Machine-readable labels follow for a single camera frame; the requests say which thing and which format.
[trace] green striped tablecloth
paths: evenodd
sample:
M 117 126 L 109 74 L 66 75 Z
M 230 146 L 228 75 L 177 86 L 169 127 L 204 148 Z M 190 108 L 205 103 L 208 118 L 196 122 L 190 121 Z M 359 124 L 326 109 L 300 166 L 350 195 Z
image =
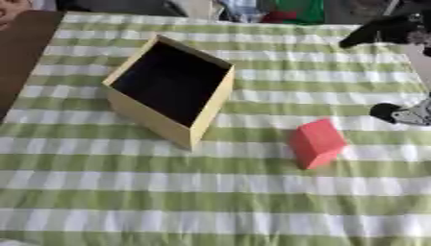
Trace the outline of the green striped tablecloth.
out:
M 353 28 L 68 14 L 0 128 L 0 238 L 431 245 L 431 128 L 368 116 L 425 88 L 394 46 L 339 49 Z M 154 32 L 238 69 L 193 153 L 113 113 L 101 86 Z M 286 132 L 321 117 L 349 146 L 299 170 Z

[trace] box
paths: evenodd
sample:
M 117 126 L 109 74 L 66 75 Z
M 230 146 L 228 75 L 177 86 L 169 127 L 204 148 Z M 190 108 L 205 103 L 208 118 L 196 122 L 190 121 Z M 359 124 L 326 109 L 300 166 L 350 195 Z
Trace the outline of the box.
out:
M 103 84 L 114 111 L 192 149 L 233 89 L 234 65 L 154 36 Z
M 329 119 L 321 119 L 294 130 L 290 146 L 299 167 L 311 169 L 335 159 L 346 143 Z

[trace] cardboard box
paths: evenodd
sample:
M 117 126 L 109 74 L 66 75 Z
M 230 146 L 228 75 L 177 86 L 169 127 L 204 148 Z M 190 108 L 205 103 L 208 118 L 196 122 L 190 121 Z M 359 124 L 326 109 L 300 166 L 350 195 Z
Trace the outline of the cardboard box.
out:
M 233 89 L 234 65 L 154 36 L 103 84 L 114 111 L 192 149 Z

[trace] red cube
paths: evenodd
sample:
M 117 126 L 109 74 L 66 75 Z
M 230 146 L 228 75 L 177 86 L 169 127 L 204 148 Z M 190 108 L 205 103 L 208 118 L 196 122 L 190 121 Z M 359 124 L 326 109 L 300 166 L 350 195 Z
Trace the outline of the red cube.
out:
M 299 160 L 299 167 L 311 169 L 335 159 L 346 143 L 331 121 L 325 118 L 294 130 L 290 146 Z

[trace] green object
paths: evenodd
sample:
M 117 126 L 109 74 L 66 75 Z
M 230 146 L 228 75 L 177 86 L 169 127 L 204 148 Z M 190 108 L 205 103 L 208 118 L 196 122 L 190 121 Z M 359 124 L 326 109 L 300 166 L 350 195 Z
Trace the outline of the green object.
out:
M 283 23 L 294 24 L 323 24 L 323 0 L 275 0 L 277 11 L 296 12 L 295 19 L 284 20 Z
M 368 116 L 427 89 L 395 46 L 338 48 L 354 29 L 68 13 L 0 125 L 0 238 L 431 245 L 431 128 Z M 114 113 L 101 85 L 154 33 L 237 69 L 192 153 Z M 328 166 L 299 170 L 287 134 L 322 117 L 349 146 Z

